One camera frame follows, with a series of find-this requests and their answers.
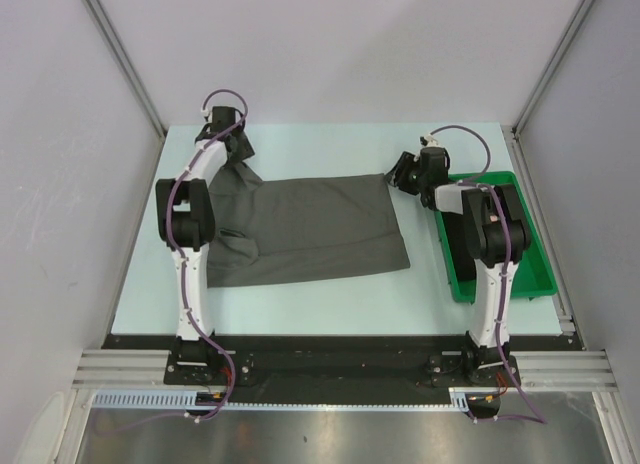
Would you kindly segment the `grey t shirt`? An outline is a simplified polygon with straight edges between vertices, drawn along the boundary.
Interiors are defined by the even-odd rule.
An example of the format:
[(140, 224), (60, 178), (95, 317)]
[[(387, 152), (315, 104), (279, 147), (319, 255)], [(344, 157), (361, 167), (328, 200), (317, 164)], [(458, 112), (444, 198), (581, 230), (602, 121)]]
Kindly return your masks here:
[(409, 268), (383, 175), (264, 181), (246, 164), (209, 186), (207, 285), (278, 285)]

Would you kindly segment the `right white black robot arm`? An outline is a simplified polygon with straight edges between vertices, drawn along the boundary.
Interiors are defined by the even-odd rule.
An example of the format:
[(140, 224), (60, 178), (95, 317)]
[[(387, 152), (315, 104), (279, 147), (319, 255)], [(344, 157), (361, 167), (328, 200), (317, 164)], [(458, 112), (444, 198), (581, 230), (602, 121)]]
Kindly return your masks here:
[(474, 262), (474, 317), (461, 356), (463, 377), (484, 385), (508, 371), (508, 308), (515, 274), (532, 234), (516, 187), (449, 178), (450, 158), (440, 147), (402, 152), (386, 174), (389, 185), (421, 204), (462, 219), (463, 244)]

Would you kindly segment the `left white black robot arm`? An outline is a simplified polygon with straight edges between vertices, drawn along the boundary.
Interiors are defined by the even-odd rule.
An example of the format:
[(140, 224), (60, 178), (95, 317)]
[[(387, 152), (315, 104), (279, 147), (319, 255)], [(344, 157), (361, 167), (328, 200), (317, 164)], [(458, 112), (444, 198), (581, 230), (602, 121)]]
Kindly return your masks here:
[(225, 165), (252, 156), (253, 149), (244, 133), (244, 111), (214, 106), (203, 113), (205, 125), (195, 139), (193, 156), (177, 177), (155, 184), (159, 236), (171, 252), (179, 292), (178, 329), (166, 362), (166, 385), (208, 385), (226, 365), (205, 316), (207, 258), (216, 234), (209, 185)]

